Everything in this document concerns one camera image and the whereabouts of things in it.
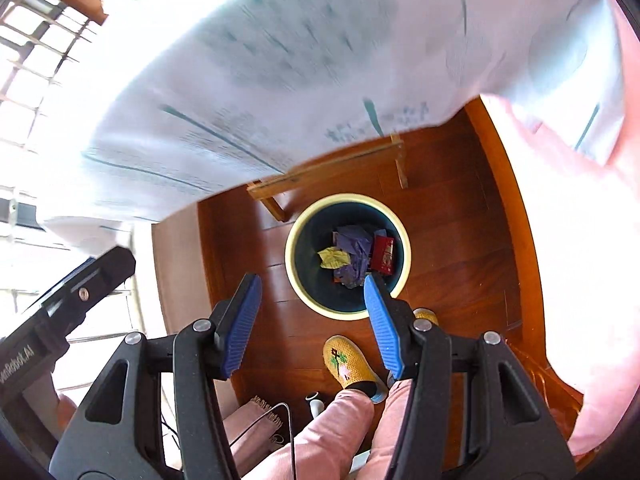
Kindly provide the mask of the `strawberry duck carton box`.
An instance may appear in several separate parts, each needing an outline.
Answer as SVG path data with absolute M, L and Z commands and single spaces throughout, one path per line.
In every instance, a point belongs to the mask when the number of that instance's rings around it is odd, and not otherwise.
M 370 259 L 370 269 L 382 275 L 392 275 L 394 272 L 395 241 L 385 230 L 374 232 Z

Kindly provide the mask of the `yellow paper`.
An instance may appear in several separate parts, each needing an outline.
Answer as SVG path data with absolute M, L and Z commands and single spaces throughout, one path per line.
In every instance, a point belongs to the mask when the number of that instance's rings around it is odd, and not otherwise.
M 318 252 L 318 256 L 322 269 L 337 270 L 350 265 L 349 253 L 338 247 L 322 249 Z

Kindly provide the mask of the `purple plastic bag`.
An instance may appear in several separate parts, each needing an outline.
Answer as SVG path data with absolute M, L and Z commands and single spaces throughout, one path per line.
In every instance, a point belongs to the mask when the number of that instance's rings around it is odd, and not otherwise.
M 334 231 L 334 246 L 349 255 L 349 264 L 334 271 L 334 278 L 352 289 L 362 286 L 369 270 L 373 236 L 362 226 L 340 226 Z

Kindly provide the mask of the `yellow rim blue trash bin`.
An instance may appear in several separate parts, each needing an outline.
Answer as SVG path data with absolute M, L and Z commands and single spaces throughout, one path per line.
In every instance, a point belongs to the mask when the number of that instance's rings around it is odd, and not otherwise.
M 399 296 L 411 269 L 408 232 L 389 206 L 362 194 L 335 194 L 307 207 L 285 244 L 285 270 L 297 297 L 339 321 L 367 316 L 363 287 L 380 274 Z

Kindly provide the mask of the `right yellow embroidered slipper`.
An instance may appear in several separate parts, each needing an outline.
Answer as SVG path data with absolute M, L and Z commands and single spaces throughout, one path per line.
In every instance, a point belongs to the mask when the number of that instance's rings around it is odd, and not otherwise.
M 434 325 L 438 325 L 438 319 L 435 312 L 427 308 L 417 308 L 413 311 L 415 318 L 422 318 L 422 320 L 430 321 Z

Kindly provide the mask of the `yellow embroidered slipper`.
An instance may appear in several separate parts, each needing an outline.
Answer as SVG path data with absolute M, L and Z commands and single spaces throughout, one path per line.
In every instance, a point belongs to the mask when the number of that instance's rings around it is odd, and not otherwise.
M 417 308 L 413 311 L 415 318 L 422 318 L 422 320 L 430 321 L 434 325 L 438 325 L 438 319 L 435 312 L 427 308 Z
M 342 335 L 327 339 L 322 348 L 322 358 L 329 373 L 342 389 L 360 391 L 373 404 L 380 404 L 386 400 L 386 385 L 370 367 L 359 347 L 350 339 Z

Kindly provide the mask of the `left yellow embroidered slipper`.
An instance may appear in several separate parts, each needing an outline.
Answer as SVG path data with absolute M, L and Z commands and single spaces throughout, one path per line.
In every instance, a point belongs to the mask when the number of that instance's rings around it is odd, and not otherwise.
M 322 358 L 329 373 L 342 389 L 360 391 L 373 404 L 380 404 L 386 400 L 386 385 L 370 367 L 359 347 L 350 339 L 342 335 L 327 339 L 322 348 Z

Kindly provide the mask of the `left pink trouser leg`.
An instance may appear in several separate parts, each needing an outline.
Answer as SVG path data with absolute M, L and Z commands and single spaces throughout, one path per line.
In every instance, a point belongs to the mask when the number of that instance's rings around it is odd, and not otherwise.
M 374 415 L 372 401 L 346 389 L 295 438 L 273 452 L 244 479 L 344 479 Z

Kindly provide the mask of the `pink trouser leg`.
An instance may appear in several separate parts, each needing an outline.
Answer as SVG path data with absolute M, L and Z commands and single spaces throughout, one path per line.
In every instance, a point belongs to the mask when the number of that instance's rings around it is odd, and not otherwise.
M 404 422 L 411 386 L 411 380 L 400 380 L 390 388 L 378 428 L 375 430 L 369 458 L 358 470 L 357 479 L 386 478 Z
M 374 415 L 372 401 L 346 389 L 295 438 L 273 452 L 244 479 L 344 479 Z

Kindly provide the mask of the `right pink trouser leg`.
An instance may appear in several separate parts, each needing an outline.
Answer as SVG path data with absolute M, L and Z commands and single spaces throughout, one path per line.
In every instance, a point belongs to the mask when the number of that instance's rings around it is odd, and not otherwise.
M 369 458 L 358 470 L 357 479 L 386 478 L 404 422 L 411 386 L 411 380 L 400 380 L 390 388 L 378 428 L 375 430 Z

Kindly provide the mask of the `pink bed sheet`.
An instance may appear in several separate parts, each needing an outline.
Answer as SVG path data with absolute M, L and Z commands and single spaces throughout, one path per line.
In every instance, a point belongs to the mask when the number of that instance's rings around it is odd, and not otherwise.
M 618 3 L 625 118 L 600 166 L 543 124 L 521 122 L 506 100 L 483 96 L 532 229 L 546 350 L 584 396 L 568 447 L 574 456 L 613 433 L 639 387 L 639 39 Z

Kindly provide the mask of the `floral blue white tablecloth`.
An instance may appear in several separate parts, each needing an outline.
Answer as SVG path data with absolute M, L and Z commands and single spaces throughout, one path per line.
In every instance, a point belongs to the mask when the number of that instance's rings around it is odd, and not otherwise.
M 623 92 L 608 0 L 134 0 L 62 84 L 37 220 L 99 255 L 130 222 L 482 94 L 604 164 Z

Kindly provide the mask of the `window with dark frame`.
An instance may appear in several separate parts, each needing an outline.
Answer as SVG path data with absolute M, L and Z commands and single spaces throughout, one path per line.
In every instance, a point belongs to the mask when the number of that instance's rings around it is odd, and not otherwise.
M 68 84 L 104 50 L 93 0 L 1 0 L 1 324 L 9 325 L 63 272 L 86 258 L 78 243 L 52 234 L 38 208 L 54 200 L 47 181 L 56 142 L 50 128 Z M 130 328 L 164 329 L 148 220 L 107 226 L 100 243 L 124 243 L 137 271 L 90 313 L 53 372 L 58 392 L 80 399 Z

